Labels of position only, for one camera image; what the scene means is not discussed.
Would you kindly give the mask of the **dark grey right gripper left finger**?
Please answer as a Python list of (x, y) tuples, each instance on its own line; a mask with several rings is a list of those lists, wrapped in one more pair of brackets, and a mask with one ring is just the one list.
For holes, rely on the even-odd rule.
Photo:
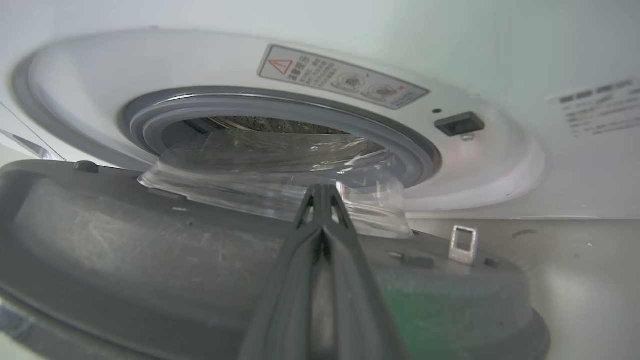
[(322, 255), (322, 186), (307, 189), (247, 329), (238, 360), (309, 360), (314, 267)]

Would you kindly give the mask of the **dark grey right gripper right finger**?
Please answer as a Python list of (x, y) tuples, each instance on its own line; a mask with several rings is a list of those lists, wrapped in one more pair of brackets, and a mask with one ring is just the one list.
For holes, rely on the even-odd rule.
[(410, 360), (338, 189), (320, 185), (323, 256), (333, 271), (337, 360)]

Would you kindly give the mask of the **grey washing machine door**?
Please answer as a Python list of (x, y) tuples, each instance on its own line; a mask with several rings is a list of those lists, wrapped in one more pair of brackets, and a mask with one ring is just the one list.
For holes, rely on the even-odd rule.
[[(241, 130), (188, 137), (144, 173), (11, 162), (0, 333), (54, 360), (239, 360), (308, 188), (333, 185), (410, 360), (543, 360), (525, 273), (411, 230), (400, 163), (362, 137)], [(323, 246), (312, 294), (308, 360), (338, 360)]]

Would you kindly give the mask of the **silver door latch hook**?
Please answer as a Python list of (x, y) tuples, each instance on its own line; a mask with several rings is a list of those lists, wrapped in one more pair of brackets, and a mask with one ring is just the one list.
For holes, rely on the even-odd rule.
[(473, 265), (477, 258), (478, 243), (478, 228), (455, 224), (451, 232), (448, 259), (459, 264)]

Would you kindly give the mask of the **steel washing drum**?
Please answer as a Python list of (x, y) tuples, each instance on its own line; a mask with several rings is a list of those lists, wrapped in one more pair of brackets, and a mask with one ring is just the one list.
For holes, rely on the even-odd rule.
[(242, 130), (251, 132), (303, 134), (303, 135), (349, 135), (332, 127), (307, 123), (304, 121), (284, 120), (280, 118), (258, 116), (210, 116), (186, 120), (186, 126), (198, 133), (210, 133), (221, 130)]

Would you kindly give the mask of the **grey rubber door gasket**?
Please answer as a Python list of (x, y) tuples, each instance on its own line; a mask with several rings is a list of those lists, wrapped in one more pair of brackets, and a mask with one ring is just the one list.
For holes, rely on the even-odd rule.
[(138, 96), (123, 107), (119, 129), (132, 143), (158, 156), (162, 132), (174, 123), (206, 117), (265, 117), (309, 123), (368, 139), (400, 160), (395, 176), (405, 188), (436, 176), (443, 158), (427, 137), (377, 112), (317, 96), (239, 86), (190, 86)]

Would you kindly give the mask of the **black door lock socket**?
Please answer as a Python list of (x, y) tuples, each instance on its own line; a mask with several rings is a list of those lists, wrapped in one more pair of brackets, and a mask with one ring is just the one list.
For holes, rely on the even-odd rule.
[(480, 132), (485, 129), (485, 122), (475, 114), (467, 111), (435, 121), (434, 126), (448, 137), (462, 136)]

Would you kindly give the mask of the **white washing machine body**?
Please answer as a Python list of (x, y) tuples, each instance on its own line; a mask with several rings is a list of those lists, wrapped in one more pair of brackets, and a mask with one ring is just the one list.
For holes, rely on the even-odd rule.
[[(401, 109), (264, 79), (269, 45), (430, 90)], [(122, 109), (166, 89), (292, 92), (375, 112), (425, 136), (441, 171), (406, 188), (418, 218), (640, 220), (640, 129), (574, 138), (551, 98), (640, 79), (640, 0), (0, 0), (0, 147), (140, 173), (153, 155)], [(435, 122), (474, 112), (485, 128)]]

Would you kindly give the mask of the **warning label sticker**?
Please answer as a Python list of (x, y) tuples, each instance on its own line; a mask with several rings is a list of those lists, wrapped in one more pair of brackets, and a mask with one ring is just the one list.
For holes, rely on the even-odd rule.
[(386, 73), (277, 44), (267, 47), (257, 74), (263, 79), (327, 91), (391, 110), (402, 109), (431, 93)]

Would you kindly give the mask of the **printed text label sticker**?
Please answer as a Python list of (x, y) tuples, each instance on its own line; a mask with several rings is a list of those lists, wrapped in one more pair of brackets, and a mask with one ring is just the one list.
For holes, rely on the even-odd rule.
[(622, 79), (550, 98), (560, 122), (575, 138), (640, 129), (640, 79)]

